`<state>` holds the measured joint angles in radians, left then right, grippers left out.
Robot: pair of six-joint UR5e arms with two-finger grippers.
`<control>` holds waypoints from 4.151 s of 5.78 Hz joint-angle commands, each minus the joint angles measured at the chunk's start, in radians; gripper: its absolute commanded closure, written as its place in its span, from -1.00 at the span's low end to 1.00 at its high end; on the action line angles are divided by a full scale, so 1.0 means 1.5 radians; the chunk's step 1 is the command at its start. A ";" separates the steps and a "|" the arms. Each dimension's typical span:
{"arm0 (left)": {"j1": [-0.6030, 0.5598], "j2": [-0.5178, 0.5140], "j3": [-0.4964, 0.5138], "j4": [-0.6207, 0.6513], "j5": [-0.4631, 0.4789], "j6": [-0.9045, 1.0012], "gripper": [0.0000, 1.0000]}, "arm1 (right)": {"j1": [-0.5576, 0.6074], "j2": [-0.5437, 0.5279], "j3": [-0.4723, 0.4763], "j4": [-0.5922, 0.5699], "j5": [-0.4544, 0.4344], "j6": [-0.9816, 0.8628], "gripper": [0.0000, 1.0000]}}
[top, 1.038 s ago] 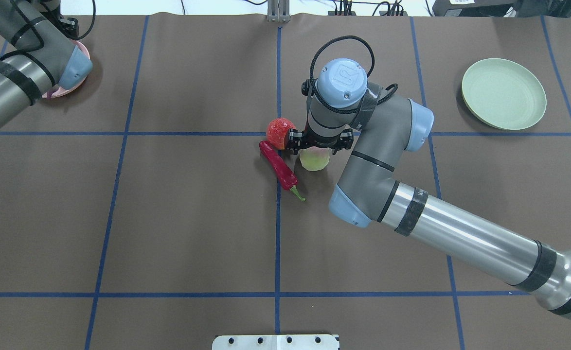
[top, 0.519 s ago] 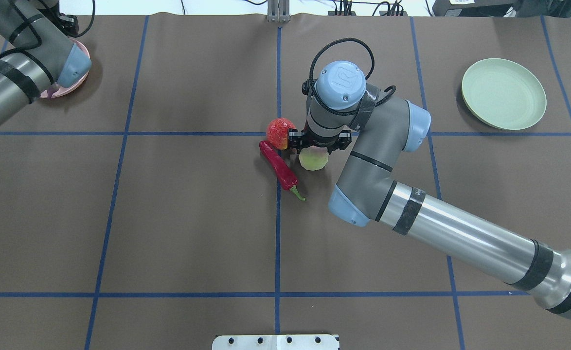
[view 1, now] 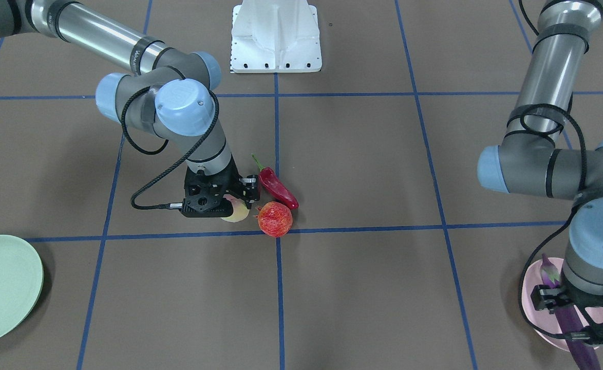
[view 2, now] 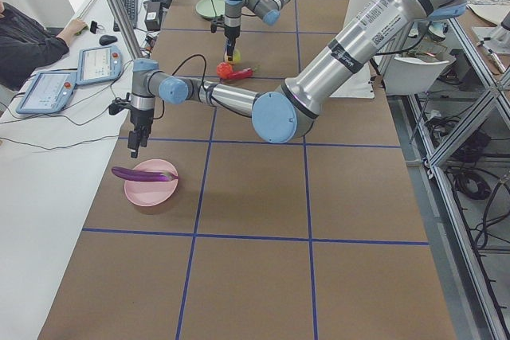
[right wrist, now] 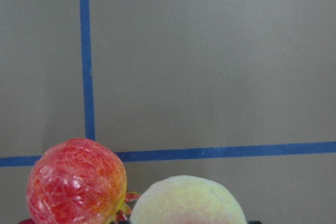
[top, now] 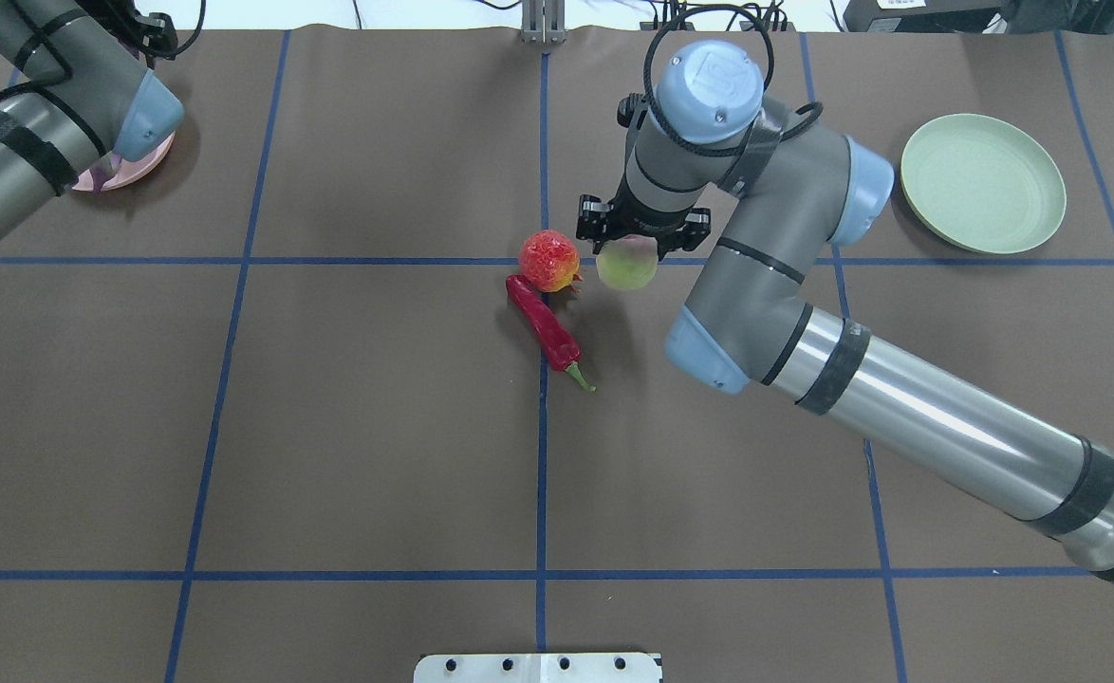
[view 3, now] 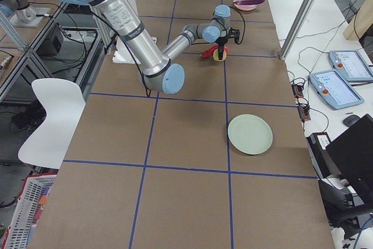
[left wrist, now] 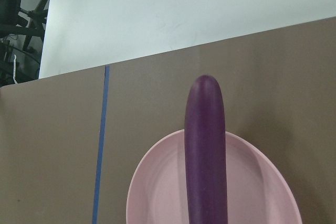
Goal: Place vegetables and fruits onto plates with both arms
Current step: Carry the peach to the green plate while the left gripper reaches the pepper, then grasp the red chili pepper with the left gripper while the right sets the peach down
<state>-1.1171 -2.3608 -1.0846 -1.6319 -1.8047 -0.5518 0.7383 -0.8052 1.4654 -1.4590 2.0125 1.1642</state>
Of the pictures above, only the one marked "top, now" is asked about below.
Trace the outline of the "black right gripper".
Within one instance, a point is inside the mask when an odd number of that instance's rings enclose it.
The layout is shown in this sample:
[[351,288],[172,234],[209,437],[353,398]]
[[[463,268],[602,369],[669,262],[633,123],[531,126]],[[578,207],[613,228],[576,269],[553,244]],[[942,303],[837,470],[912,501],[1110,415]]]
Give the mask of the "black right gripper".
[[627,170],[612,199],[580,194],[576,238],[590,242],[595,254],[626,236],[656,240],[659,255],[691,252],[712,233],[712,212],[695,206],[705,187],[704,182],[671,186],[644,170]]

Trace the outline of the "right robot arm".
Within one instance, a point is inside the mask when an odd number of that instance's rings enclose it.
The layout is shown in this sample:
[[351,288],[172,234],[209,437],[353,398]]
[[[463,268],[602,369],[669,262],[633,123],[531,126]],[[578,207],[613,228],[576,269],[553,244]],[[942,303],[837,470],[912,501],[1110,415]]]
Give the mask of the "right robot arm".
[[902,453],[978,501],[1057,541],[1071,562],[1114,584],[1114,453],[874,336],[803,297],[818,255],[852,245],[895,189],[895,168],[818,121],[822,105],[788,108],[764,65],[735,43],[683,45],[666,66],[654,38],[642,90],[622,99],[627,136],[618,189],[585,194],[576,237],[597,263],[638,250],[659,264],[712,236],[697,207],[709,186],[736,207],[670,329],[670,362],[736,394],[773,386]]

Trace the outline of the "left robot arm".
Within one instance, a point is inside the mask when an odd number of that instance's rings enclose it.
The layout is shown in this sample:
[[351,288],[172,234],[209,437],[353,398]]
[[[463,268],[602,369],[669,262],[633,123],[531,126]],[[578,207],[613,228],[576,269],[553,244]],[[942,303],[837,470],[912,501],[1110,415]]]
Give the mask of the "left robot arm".
[[0,1],[0,241],[102,160],[141,160],[184,117],[154,61],[183,51],[172,17],[131,1]]

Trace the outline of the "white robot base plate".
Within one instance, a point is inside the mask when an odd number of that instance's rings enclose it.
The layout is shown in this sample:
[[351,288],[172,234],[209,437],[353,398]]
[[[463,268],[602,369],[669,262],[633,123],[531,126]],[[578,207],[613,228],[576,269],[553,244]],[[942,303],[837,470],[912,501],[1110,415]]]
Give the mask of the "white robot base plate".
[[414,682],[662,682],[643,652],[444,654],[419,658]]

